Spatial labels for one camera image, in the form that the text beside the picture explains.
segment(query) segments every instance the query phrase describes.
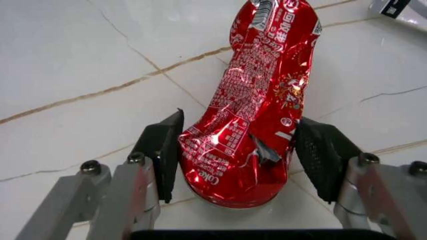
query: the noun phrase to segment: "tile grout line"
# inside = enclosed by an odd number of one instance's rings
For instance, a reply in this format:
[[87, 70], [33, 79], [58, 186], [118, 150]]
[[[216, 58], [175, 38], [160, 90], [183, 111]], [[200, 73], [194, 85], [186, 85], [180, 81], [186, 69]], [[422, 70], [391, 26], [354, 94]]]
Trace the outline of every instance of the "tile grout line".
[[165, 71], [163, 71], [162, 69], [160, 69], [159, 66], [157, 66], [157, 64], [155, 64], [152, 60], [150, 60], [147, 56], [145, 56], [142, 52], [140, 52], [139, 50], [137, 50], [136, 48], [134, 48], [133, 46], [131, 46], [131, 44], [129, 43], [129, 37], [124, 34], [122, 31], [120, 31], [116, 25], [114, 25], [114, 23], [112, 23], [110, 21], [110, 19], [108, 19], [107, 16], [105, 16], [104, 12], [99, 9], [98, 7], [96, 7], [96, 5], [94, 5], [91, 0], [87, 0], [93, 7], [95, 7], [101, 14], [101, 16], [111, 25], [111, 27], [118, 33], [120, 34], [122, 37], [124, 37], [126, 39], [126, 45], [128, 48], [130, 48], [133, 52], [135, 52], [136, 54], [138, 54], [140, 57], [142, 57], [145, 61], [147, 61], [151, 66], [153, 66], [157, 71], [159, 71], [161, 74], [163, 74], [167, 79], [169, 79], [173, 84], [175, 84], [178, 88], [180, 88], [182, 91], [184, 91], [187, 95], [189, 95], [196, 103], [198, 103], [199, 105], [201, 105], [203, 108], [206, 109], [206, 106], [204, 106], [201, 102], [199, 102], [199, 100], [197, 100], [197, 98], [195, 98], [189, 91], [187, 91], [184, 87], [182, 87], [181, 85], [179, 85], [176, 81], [174, 81], [170, 76], [168, 76]]
[[[328, 27], [334, 27], [334, 26], [340, 26], [340, 25], [347, 25], [347, 24], [352, 24], [352, 23], [359, 23], [359, 22], [364, 22], [364, 21], [369, 21], [369, 20], [375, 20], [375, 19], [379, 19], [379, 18], [381, 18], [381, 16], [370, 17], [370, 18], [365, 18], [365, 19], [360, 19], [360, 20], [353, 20], [353, 21], [336, 22], [336, 23], [331, 23], [331, 24], [325, 25], [325, 26], [323, 26], [323, 28], [325, 29], [325, 28], [328, 28]], [[177, 62], [175, 64], [172, 64], [170, 66], [162, 68], [160, 70], [156, 70], [156, 71], [147, 73], [147, 74], [145, 74], [142, 77], [139, 77], [139, 78], [136, 78], [134, 80], [125, 82], [125, 83], [123, 83], [121, 85], [109, 87], [109, 88], [106, 88], [104, 90], [100, 90], [100, 91], [96, 91], [96, 92], [92, 92], [92, 93], [88, 93], [88, 94], [84, 94], [84, 95], [80, 95], [80, 96], [76, 96], [76, 97], [72, 97], [72, 98], [67, 98], [67, 99], [59, 100], [59, 101], [56, 101], [56, 102], [53, 102], [53, 103], [50, 103], [50, 104], [46, 104], [46, 105], [43, 105], [43, 106], [40, 106], [40, 107], [32, 108], [32, 109], [27, 110], [27, 111], [16, 113], [16, 114], [11, 115], [9, 117], [0, 119], [0, 125], [8, 123], [8, 122], [16, 120], [16, 119], [20, 119], [20, 118], [32, 115], [32, 114], [36, 114], [36, 113], [42, 112], [44, 110], [48, 110], [48, 109], [52, 109], [52, 108], [59, 107], [59, 106], [62, 106], [62, 105], [71, 104], [71, 103], [74, 103], [74, 102], [77, 102], [77, 101], [80, 101], [80, 100], [87, 100], [87, 99], [95, 98], [95, 97], [102, 96], [102, 95], [105, 95], [105, 94], [109, 94], [109, 93], [112, 93], [112, 92], [116, 92], [116, 91], [122, 90], [124, 88], [127, 88], [129, 86], [132, 86], [134, 84], [138, 84], [138, 83], [140, 83], [140, 82], [142, 82], [144, 80], [149, 79], [150, 77], [154, 77], [154, 76], [157, 76], [157, 75], [160, 75], [160, 74], [164, 74], [164, 73], [166, 73], [166, 72], [168, 72], [170, 70], [173, 70], [173, 69], [175, 69], [175, 68], [177, 68], [177, 67], [179, 67], [181, 65], [192, 63], [192, 62], [201, 60], [203, 58], [206, 58], [206, 57], [209, 57], [209, 56], [212, 56], [212, 55], [216, 55], [216, 54], [219, 54], [219, 53], [222, 53], [222, 52], [226, 52], [226, 51], [229, 51], [229, 50], [231, 50], [230, 46], [221, 47], [221, 48], [218, 48], [216, 50], [205, 52], [205, 53], [202, 53], [202, 54], [200, 54], [198, 56], [191, 57], [191, 58], [189, 58], [187, 60]]]
[[366, 21], [370, 21], [370, 20], [380, 19], [381, 17], [382, 16], [373, 16], [373, 17], [368, 17], [368, 18], [358, 19], [358, 20], [334, 22], [334, 23], [326, 24], [326, 25], [324, 25], [322, 27], [325, 29], [325, 28], [330, 28], [330, 27], [335, 27], [335, 26], [341, 26], [341, 25], [347, 25], [347, 24], [355, 24], [355, 23], [360, 23], [360, 22], [366, 22]]
[[139, 56], [141, 56], [143, 59], [145, 59], [150, 65], [152, 65], [157, 71], [159, 71], [163, 76], [165, 76], [169, 81], [171, 81], [174, 85], [176, 85], [179, 89], [181, 89], [184, 93], [186, 93], [188, 96], [190, 96], [196, 103], [198, 103], [200, 106], [202, 106], [204, 109], [207, 107], [203, 105], [195, 96], [193, 96], [187, 89], [185, 89], [183, 86], [181, 86], [179, 83], [174, 81], [169, 75], [166, 74], [166, 72], [162, 69], [160, 69], [157, 64], [155, 64], [153, 61], [151, 61], [148, 57], [146, 57], [142, 52], [136, 50], [134, 47], [132, 47], [129, 43], [127, 43], [127, 46], [131, 48], [134, 52], [136, 52]]
[[422, 146], [425, 144], [427, 144], [427, 139], [420, 140], [420, 141], [414, 141], [414, 142], [410, 142], [410, 143], [405, 143], [405, 144], [401, 144], [401, 145], [396, 145], [396, 146], [392, 146], [392, 147], [387, 147], [387, 148], [383, 148], [383, 149], [378, 149], [378, 150], [372, 151], [371, 153], [381, 156], [381, 155], [396, 153], [396, 152], [399, 152], [402, 150], [416, 148], [416, 147], [419, 147], [419, 146]]
[[323, 203], [317, 199], [315, 196], [313, 196], [310, 192], [308, 192], [303, 186], [301, 186], [297, 181], [295, 181], [294, 179], [292, 179], [292, 177], [289, 178], [291, 182], [293, 182], [295, 185], [297, 185], [304, 193], [308, 194], [314, 201], [316, 201], [318, 204], [320, 204], [324, 209], [326, 209], [326, 211], [330, 214], [332, 214], [334, 217], [334, 213], [331, 212], [331, 210], [329, 210], [325, 205], [323, 205]]

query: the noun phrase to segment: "crack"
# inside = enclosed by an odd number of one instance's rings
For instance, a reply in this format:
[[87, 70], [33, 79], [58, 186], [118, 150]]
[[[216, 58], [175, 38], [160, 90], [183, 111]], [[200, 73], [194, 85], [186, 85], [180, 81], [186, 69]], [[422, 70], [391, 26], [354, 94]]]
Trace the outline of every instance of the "crack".
[[326, 114], [323, 114], [323, 115], [320, 115], [320, 116], [316, 117], [315, 119], [320, 120], [320, 119], [322, 119], [322, 118], [325, 118], [325, 117], [327, 117], [327, 116], [329, 116], [329, 115], [332, 115], [332, 114], [334, 114], [334, 113], [336, 113], [336, 112], [338, 112], [338, 111], [341, 111], [342, 109], [344, 109], [345, 107], [347, 107], [347, 106], [348, 106], [348, 105], [350, 105], [350, 104], [351, 104], [350, 102], [349, 102], [349, 103], [346, 103], [346, 104], [344, 104], [343, 106], [338, 107], [337, 109], [334, 109], [334, 110], [332, 110], [332, 111], [330, 111], [330, 112], [328, 112], [328, 113], [326, 113]]
[[225, 64], [226, 66], [228, 66], [229, 64], [228, 63], [226, 63], [224, 60], [222, 60], [221, 58], [219, 58], [219, 57], [217, 57], [217, 56], [215, 56], [215, 58], [216, 59], [218, 59], [219, 61], [221, 61], [223, 64]]
[[[124, 147], [121, 147], [121, 148], [119, 148], [119, 149], [116, 149], [116, 150], [110, 151], [110, 152], [108, 152], [108, 153], [105, 153], [105, 154], [103, 154], [103, 155], [97, 156], [97, 157], [92, 158], [92, 159], [96, 159], [96, 160], [98, 160], [100, 163], [102, 163], [102, 161], [100, 161], [100, 159], [105, 158], [105, 157], [107, 157], [107, 156], [109, 156], [109, 155], [115, 154], [115, 153], [117, 153], [117, 152], [120, 152], [120, 151], [122, 151], [122, 150], [125, 150], [125, 149], [127, 149], [127, 148], [129, 148], [129, 147], [132, 147], [132, 146], [134, 146], [134, 145], [135, 145], [135, 143], [136, 143], [136, 142], [133, 142], [133, 143], [128, 144], [128, 145], [126, 145], [126, 146], [124, 146]], [[64, 171], [70, 170], [70, 169], [72, 169], [72, 168], [75, 168], [75, 167], [77, 167], [77, 166], [80, 166], [82, 163], [84, 163], [84, 162], [80, 162], [80, 163], [77, 163], [77, 164], [73, 164], [73, 165], [71, 165], [71, 166], [68, 166], [68, 167], [65, 167], [65, 168], [60, 168], [60, 169], [52, 169], [52, 170], [38, 170], [38, 171], [30, 172], [30, 173], [21, 174], [21, 175], [18, 175], [18, 176], [7, 177], [7, 178], [0, 179], [0, 183], [8, 182], [8, 181], [11, 181], [11, 180], [14, 180], [14, 179], [25, 178], [25, 177], [33, 176], [33, 175], [37, 175], [37, 174], [60, 173], [60, 172], [64, 172]]]
[[392, 95], [406, 94], [406, 93], [410, 93], [410, 92], [421, 90], [421, 89], [425, 89], [425, 88], [427, 88], [427, 85], [420, 86], [420, 87], [417, 87], [417, 88], [414, 88], [414, 89], [405, 90], [405, 91], [398, 91], [398, 92], [392, 92], [392, 93], [380, 93], [380, 94], [377, 94], [377, 95], [374, 95], [374, 96], [370, 96], [370, 97], [364, 98], [359, 103], [363, 103], [365, 101], [368, 101], [368, 100], [371, 100], [371, 99], [374, 99], [374, 98], [377, 98], [377, 97], [380, 97], [380, 96], [392, 96]]
[[153, 66], [157, 71], [159, 71], [162, 75], [164, 75], [169, 81], [171, 81], [174, 85], [176, 85], [179, 89], [181, 89], [182, 91], [184, 91], [184, 93], [186, 93], [188, 96], [190, 96], [196, 103], [198, 103], [200, 106], [202, 106], [204, 109], [206, 109], [207, 107], [205, 105], [203, 105], [195, 96], [193, 96], [188, 90], [186, 90], [184, 87], [182, 87], [179, 83], [177, 83], [176, 81], [174, 81], [170, 76], [168, 76], [165, 71], [163, 69], [161, 69], [159, 66], [157, 66], [157, 64], [155, 64], [153, 61], [151, 61], [148, 57], [146, 57], [142, 52], [140, 52], [139, 50], [137, 50], [136, 48], [134, 48], [133, 46], [131, 46], [131, 44], [129, 43], [129, 38], [126, 34], [124, 34], [122, 31], [120, 31], [116, 25], [114, 25], [113, 22], [110, 21], [110, 19], [105, 16], [105, 14], [103, 13], [103, 11], [101, 9], [99, 9], [97, 6], [95, 6], [91, 0], [87, 0], [87, 2], [89, 2], [94, 8], [96, 8], [99, 13], [101, 14], [101, 16], [111, 25], [111, 27], [118, 32], [122, 37], [124, 37], [126, 39], [126, 45], [129, 49], [131, 49], [133, 52], [135, 52], [136, 54], [138, 54], [140, 57], [142, 57], [145, 61], [147, 61], [151, 66]]
[[[377, 98], [377, 97], [380, 97], [380, 96], [393, 96], [393, 95], [399, 95], [399, 94], [406, 94], [406, 93], [410, 93], [410, 92], [413, 92], [413, 91], [422, 90], [422, 89], [425, 89], [425, 88], [427, 88], [427, 85], [420, 86], [420, 87], [417, 87], [417, 88], [414, 88], [414, 89], [410, 89], [410, 90], [405, 90], [405, 91], [392, 92], [392, 93], [380, 93], [380, 94], [377, 94], [377, 95], [374, 95], [374, 96], [363, 98], [358, 103], [361, 104], [361, 103], [363, 103], [365, 101], [368, 101], [368, 100], [371, 100], [371, 99], [374, 99], [374, 98]], [[340, 106], [337, 109], [334, 109], [334, 110], [332, 110], [332, 111], [330, 111], [330, 112], [328, 112], [326, 114], [318, 116], [315, 119], [322, 119], [324, 117], [332, 115], [332, 114], [334, 114], [334, 113], [336, 113], [338, 111], [341, 111], [343, 108], [348, 107], [350, 104], [351, 104], [351, 102], [349, 102], [349, 103], [347, 103], [347, 104], [345, 104], [343, 106]]]
[[0, 183], [4, 183], [4, 182], [10, 181], [10, 180], [20, 179], [20, 178], [24, 178], [24, 177], [28, 177], [28, 176], [32, 176], [32, 175], [36, 175], [36, 174], [60, 173], [60, 172], [67, 171], [71, 168], [77, 167], [79, 165], [80, 165], [80, 163], [68, 166], [66, 168], [61, 168], [61, 169], [39, 170], [39, 171], [35, 171], [35, 172], [25, 173], [25, 174], [18, 175], [18, 176], [7, 177], [7, 178], [0, 179]]
[[325, 9], [325, 8], [329, 8], [329, 7], [333, 7], [333, 6], [337, 6], [337, 5], [341, 5], [341, 4], [346, 4], [346, 3], [350, 3], [350, 2], [355, 2], [355, 1], [357, 1], [357, 0], [345, 0], [345, 1], [340, 1], [340, 2], [336, 2], [336, 3], [331, 3], [331, 4], [313, 7], [313, 9], [314, 10]]
[[122, 35], [125, 39], [128, 39], [128, 36], [126, 34], [124, 34], [122, 31], [120, 31], [116, 27], [116, 25], [114, 25], [114, 23], [111, 22], [110, 19], [107, 16], [105, 16], [104, 12], [101, 9], [99, 9], [91, 0], [86, 0], [86, 1], [90, 5], [92, 5], [92, 7], [94, 7], [101, 14], [102, 18], [105, 19], [116, 32], [118, 32], [120, 35]]

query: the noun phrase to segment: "floor tile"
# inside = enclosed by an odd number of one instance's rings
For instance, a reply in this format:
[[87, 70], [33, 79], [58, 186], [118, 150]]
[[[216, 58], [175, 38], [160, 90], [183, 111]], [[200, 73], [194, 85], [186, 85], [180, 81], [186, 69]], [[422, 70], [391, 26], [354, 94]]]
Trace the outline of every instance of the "floor tile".
[[214, 56], [181, 65], [167, 73], [205, 107], [209, 106], [227, 66]]
[[[99, 157], [97, 160], [101, 164], [107, 165], [113, 174], [117, 165], [125, 162], [132, 147], [129, 146], [107, 156]], [[0, 182], [0, 213], [8, 216], [0, 218], [0, 239], [14, 239], [57, 180], [60, 177], [76, 174], [83, 162], [84, 160], [76, 166], [58, 172], [35, 173]]]
[[369, 11], [372, 0], [355, 0], [331, 7], [316, 9], [315, 12], [323, 27], [335, 23], [358, 21], [378, 14]]
[[402, 147], [401, 149], [388, 149], [376, 153], [382, 164], [401, 166], [409, 165], [414, 161], [427, 163], [427, 141], [418, 145]]
[[254, 209], [221, 208], [199, 198], [161, 209], [155, 229], [321, 229], [338, 220], [292, 181], [269, 204]]
[[94, 1], [160, 68], [229, 46], [231, 24], [246, 0]]
[[307, 0], [312, 8], [323, 8], [329, 5], [346, 3], [348, 0]]
[[134, 143], [145, 126], [184, 110], [184, 128], [204, 108], [162, 75], [92, 99], [55, 107], [0, 125], [0, 169], [6, 179], [54, 170]]
[[294, 150], [292, 153], [292, 158], [289, 164], [289, 174], [295, 174], [304, 171], [303, 166], [301, 165], [300, 159], [298, 158], [297, 152]]
[[318, 196], [318, 192], [316, 188], [313, 186], [307, 174], [303, 172], [299, 172], [290, 176], [290, 178], [301, 187], [306, 193], [312, 196], [318, 203], [322, 204], [325, 208], [327, 208], [331, 213], [334, 210], [334, 203], [328, 204], [326, 201], [322, 200]]
[[425, 34], [388, 19], [326, 28], [304, 115], [336, 125], [366, 151], [422, 140], [426, 61]]
[[155, 71], [86, 0], [0, 3], [0, 119]]
[[217, 57], [218, 59], [223, 61], [228, 66], [228, 64], [232, 60], [233, 54], [234, 54], [234, 51], [232, 49], [230, 49], [228, 51], [224, 51], [224, 52], [216, 54], [215, 57]]

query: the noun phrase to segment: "bolt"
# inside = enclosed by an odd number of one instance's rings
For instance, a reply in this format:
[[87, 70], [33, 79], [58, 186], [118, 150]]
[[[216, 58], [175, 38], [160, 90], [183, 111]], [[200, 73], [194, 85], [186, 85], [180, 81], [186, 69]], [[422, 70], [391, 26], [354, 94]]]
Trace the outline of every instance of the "bolt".
[[99, 175], [101, 173], [101, 164], [97, 160], [85, 161], [80, 166], [80, 171], [83, 174]]
[[412, 176], [427, 176], [427, 163], [423, 161], [413, 161], [409, 167], [409, 174]]
[[359, 166], [369, 165], [369, 164], [379, 164], [379, 163], [380, 163], [380, 159], [372, 153], [362, 152], [361, 154], [359, 154], [359, 157], [358, 157]]
[[146, 163], [146, 156], [144, 153], [140, 151], [134, 151], [129, 156], [127, 156], [127, 163], [128, 164], [142, 164], [144, 165]]

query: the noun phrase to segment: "crushed soda can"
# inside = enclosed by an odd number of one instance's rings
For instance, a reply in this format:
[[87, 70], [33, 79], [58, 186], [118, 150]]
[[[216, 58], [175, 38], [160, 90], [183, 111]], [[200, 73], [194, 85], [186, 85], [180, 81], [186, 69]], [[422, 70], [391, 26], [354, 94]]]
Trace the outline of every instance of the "crushed soda can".
[[251, 208], [282, 189], [321, 31], [305, 0], [251, 0], [241, 8], [228, 69], [204, 115], [178, 138], [181, 169], [202, 198]]

